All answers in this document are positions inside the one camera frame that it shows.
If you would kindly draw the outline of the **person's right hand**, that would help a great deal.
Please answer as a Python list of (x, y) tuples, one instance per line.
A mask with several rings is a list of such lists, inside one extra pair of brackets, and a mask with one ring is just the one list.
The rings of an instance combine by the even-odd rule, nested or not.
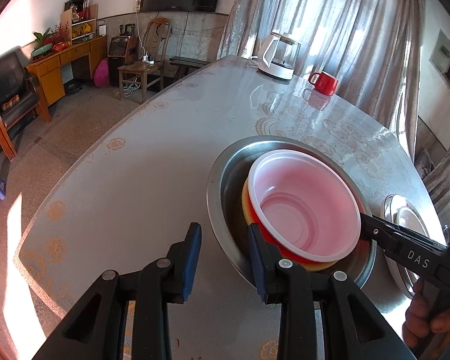
[(436, 350), (436, 355), (439, 356), (450, 343), (450, 309), (428, 322), (430, 306), (423, 295), (423, 286), (422, 279), (418, 279), (413, 286), (414, 296), (406, 311), (406, 321), (402, 325), (402, 338), (406, 345), (413, 349), (418, 345), (419, 340), (424, 339), (430, 332), (444, 335)]

